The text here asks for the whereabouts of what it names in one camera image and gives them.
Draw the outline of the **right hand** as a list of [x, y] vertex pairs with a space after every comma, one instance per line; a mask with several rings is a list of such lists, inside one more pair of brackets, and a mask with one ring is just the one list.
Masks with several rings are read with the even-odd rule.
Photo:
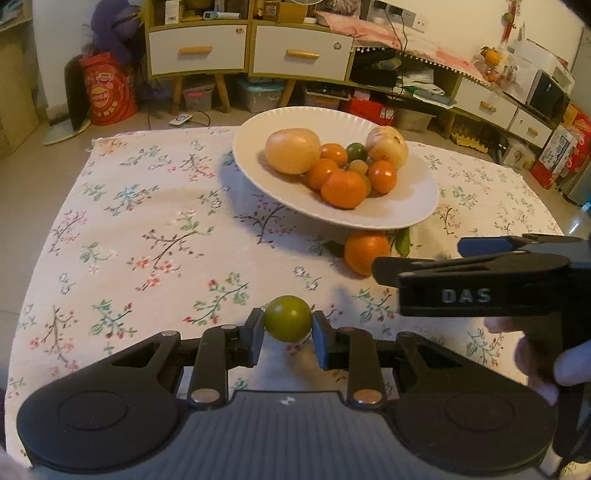
[[553, 380], [542, 374], [550, 366], [550, 360], [526, 336], [518, 342], [514, 360], [517, 368], [528, 377], [528, 386], [550, 405], [555, 405], [559, 397], [559, 386], [569, 387], [590, 382], [590, 350], [590, 342], [587, 341], [559, 355], [552, 365]]

